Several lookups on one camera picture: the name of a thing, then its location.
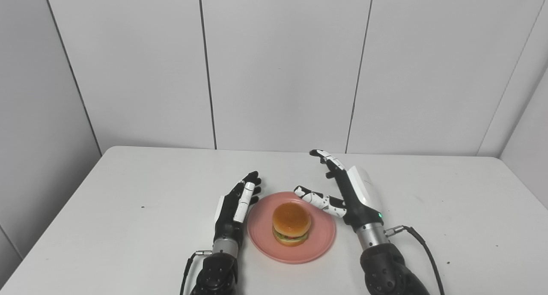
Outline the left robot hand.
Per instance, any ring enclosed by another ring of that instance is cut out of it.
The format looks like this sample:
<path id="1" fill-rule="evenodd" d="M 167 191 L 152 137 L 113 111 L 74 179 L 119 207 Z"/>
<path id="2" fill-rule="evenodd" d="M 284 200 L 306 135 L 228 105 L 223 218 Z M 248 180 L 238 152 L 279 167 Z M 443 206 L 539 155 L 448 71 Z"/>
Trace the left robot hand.
<path id="1" fill-rule="evenodd" d="M 255 186 L 249 198 L 249 205 L 254 205 L 259 201 L 259 193 L 262 191 L 260 184 L 262 179 L 259 177 L 257 170 L 247 174 L 236 186 L 223 198 L 223 203 L 220 208 L 217 221 L 214 227 L 214 241 L 216 240 L 234 240 L 238 247 L 241 248 L 243 242 L 243 223 L 236 221 L 234 216 L 237 213 L 240 199 L 244 194 L 245 185 L 249 182 Z"/>

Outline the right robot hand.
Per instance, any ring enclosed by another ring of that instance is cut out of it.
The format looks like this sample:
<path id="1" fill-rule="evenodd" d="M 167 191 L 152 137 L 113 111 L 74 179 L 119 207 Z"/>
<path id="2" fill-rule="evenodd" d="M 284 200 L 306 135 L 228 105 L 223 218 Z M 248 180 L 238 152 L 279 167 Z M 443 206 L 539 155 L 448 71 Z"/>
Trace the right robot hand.
<path id="1" fill-rule="evenodd" d="M 327 166 L 328 172 L 325 176 L 335 180 L 341 198 L 300 185 L 294 189 L 296 196 L 330 215 L 342 218 L 353 231 L 370 223 L 384 225 L 380 196 L 365 170 L 357 166 L 348 169 L 325 150 L 314 149 L 309 154 L 319 157 L 321 164 Z"/>

